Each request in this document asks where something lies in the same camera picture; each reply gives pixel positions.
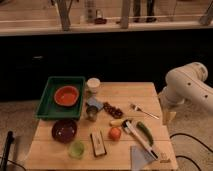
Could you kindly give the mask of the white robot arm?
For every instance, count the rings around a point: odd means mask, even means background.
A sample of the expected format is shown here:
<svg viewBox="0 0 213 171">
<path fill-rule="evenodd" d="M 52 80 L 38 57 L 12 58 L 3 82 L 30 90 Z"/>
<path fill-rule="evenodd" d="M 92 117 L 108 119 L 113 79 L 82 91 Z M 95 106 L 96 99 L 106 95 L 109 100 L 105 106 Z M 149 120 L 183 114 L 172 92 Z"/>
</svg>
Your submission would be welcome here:
<svg viewBox="0 0 213 171">
<path fill-rule="evenodd" d="M 164 125 L 168 125 L 175 117 L 173 108 L 182 105 L 185 100 L 213 114 L 213 88 L 205 84 L 207 77 L 208 70 L 200 62 L 171 69 L 166 74 L 166 86 L 158 94 Z"/>
</svg>

